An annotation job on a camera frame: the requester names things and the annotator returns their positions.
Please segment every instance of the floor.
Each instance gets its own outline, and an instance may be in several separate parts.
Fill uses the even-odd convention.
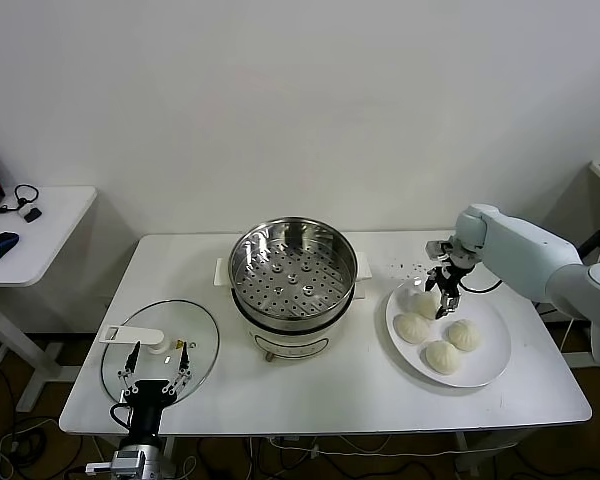
[[[550,330],[559,343],[564,334],[565,326],[552,325]],[[587,343],[584,331],[575,328],[569,336],[565,351],[580,350],[582,347],[586,347]],[[43,346],[45,342],[39,341],[39,344]],[[86,355],[89,345],[89,339],[71,341],[63,349],[59,362],[65,365],[79,364]],[[16,355],[10,353],[2,362],[2,369],[9,378],[14,395],[18,398],[32,373],[31,368]],[[526,458],[528,463],[534,466],[535,469],[544,470],[545,473],[562,473],[582,467],[600,470],[600,369],[582,369],[575,371],[574,374],[593,408],[592,420],[581,425],[540,430],[521,442],[517,447],[517,451]],[[18,420],[23,420],[30,416],[57,418],[62,411],[62,406],[69,391],[70,386],[68,385],[48,385],[35,411],[31,415],[19,414]],[[38,421],[42,420],[24,420],[18,427],[27,428],[34,426]],[[12,407],[9,400],[9,393],[4,379],[0,376],[0,438],[9,432],[11,421]],[[100,461],[93,438],[85,437],[81,439],[80,437],[66,435],[60,432],[51,422],[42,425],[40,428],[44,430],[47,436],[46,449],[34,465],[21,469],[21,472],[27,478],[46,479],[50,477],[62,469],[74,457],[76,452],[79,453],[75,461],[72,462],[72,466]],[[479,439],[481,435],[480,433],[469,434],[467,435],[467,439],[471,444]],[[365,436],[349,437],[349,440],[355,442],[362,449],[374,450],[381,446],[386,438],[386,436]],[[288,439],[285,440],[284,445],[302,448],[309,447],[313,442],[313,438],[302,438],[297,441]],[[319,449],[323,451],[354,451],[353,447],[338,437],[320,437],[315,439],[315,442]],[[110,458],[113,447],[102,439],[98,440],[98,445],[104,457],[107,459]],[[380,475],[373,476],[380,479],[404,478],[425,480],[435,478],[438,480],[457,480],[458,478],[471,478],[469,474],[458,476],[455,473],[452,455],[433,458],[325,458],[324,456],[318,456],[315,459],[310,459],[306,455],[306,459],[299,465],[288,469],[289,467],[294,467],[294,464],[303,458],[303,452],[281,452],[267,441],[261,439],[253,439],[251,448],[254,451],[254,456],[258,454],[257,456],[259,457],[255,476],[251,478],[258,480],[268,478],[286,480],[320,478],[329,480],[347,478],[347,475],[349,478],[366,478],[370,476],[368,475],[370,473],[380,473]],[[382,450],[382,453],[433,453],[456,448],[456,440],[453,434],[414,434],[392,437]],[[178,464],[178,475],[180,475],[183,460],[189,455],[197,457],[198,465],[195,472],[190,475],[190,479],[246,479],[250,466],[247,455],[248,451],[249,442],[247,439],[179,439],[176,442],[174,460]],[[488,461],[481,466],[479,478],[488,480],[494,478],[512,480],[549,478],[526,467],[514,449],[498,455],[496,470],[494,471],[494,463]],[[397,472],[382,474],[382,472],[392,471]],[[8,468],[3,467],[3,476],[8,477],[8,474]],[[24,477],[16,473],[13,478],[21,479]],[[62,478],[62,474],[53,478]],[[71,478],[87,477],[75,475]],[[600,478],[600,472],[580,470],[572,475],[561,478],[596,479]]]

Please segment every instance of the glass lid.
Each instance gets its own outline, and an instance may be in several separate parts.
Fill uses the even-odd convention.
[[[135,328],[127,329],[124,335],[118,326],[110,329],[112,333],[105,337],[107,346],[100,364],[100,379],[114,402],[122,401],[126,387],[118,372],[125,370],[137,340],[143,339],[135,371],[127,380],[129,386],[137,380],[175,381],[186,344],[185,358],[188,357],[191,378],[179,391],[176,403],[191,395],[202,384],[218,357],[218,326],[209,312],[193,302],[165,300],[154,303],[134,313],[122,326]],[[145,341],[150,343],[152,339],[155,340],[156,335],[161,339],[158,346],[144,344]]]

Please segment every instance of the steamed bun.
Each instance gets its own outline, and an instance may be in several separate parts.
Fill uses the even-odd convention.
[[[458,320],[447,330],[449,341],[458,349],[472,352],[482,343],[482,335],[471,320]]]
[[[443,375],[451,375],[460,368],[460,353],[444,340],[436,340],[424,351],[429,366]]]
[[[413,305],[415,311],[429,320],[436,319],[440,308],[440,293],[437,291],[422,292],[414,295]]]
[[[397,315],[394,326],[400,338],[415,345],[424,342],[429,336],[429,322],[414,312]]]

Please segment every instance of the white plate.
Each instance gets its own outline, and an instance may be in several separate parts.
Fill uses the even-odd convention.
[[[422,289],[413,281],[408,281],[393,291],[387,303],[389,336],[405,360],[420,373],[452,387],[481,387],[498,378],[511,358],[511,337],[502,316],[484,295],[463,294],[457,311],[429,322],[429,338],[422,344],[412,345],[400,338],[393,325],[394,318],[412,311],[412,297],[421,292]],[[473,352],[460,351],[462,366],[451,375],[442,375],[429,366],[424,349],[435,340],[448,340],[447,329],[453,322],[463,318],[472,320],[478,327],[482,344]]]

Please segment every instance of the glass pot lid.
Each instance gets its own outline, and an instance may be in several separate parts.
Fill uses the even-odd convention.
[[[135,371],[127,380],[129,386],[137,380],[175,380],[186,344],[191,378],[179,392],[176,403],[202,384],[218,357],[220,335],[215,320],[203,307],[187,300],[165,300],[148,305],[129,317],[122,326],[159,330],[164,334],[162,348],[141,345]],[[114,402],[122,401],[125,386],[118,372],[125,369],[134,347],[135,340],[108,343],[102,355],[100,379]]]

